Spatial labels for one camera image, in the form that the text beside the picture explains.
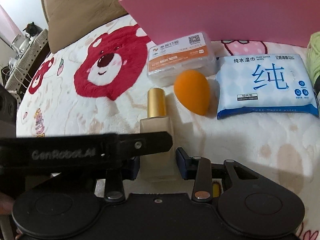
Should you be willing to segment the person's left hand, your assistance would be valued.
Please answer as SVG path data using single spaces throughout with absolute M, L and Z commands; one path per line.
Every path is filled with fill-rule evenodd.
M 0 193 L 0 215 L 10 215 L 14 202 L 11 197 Z

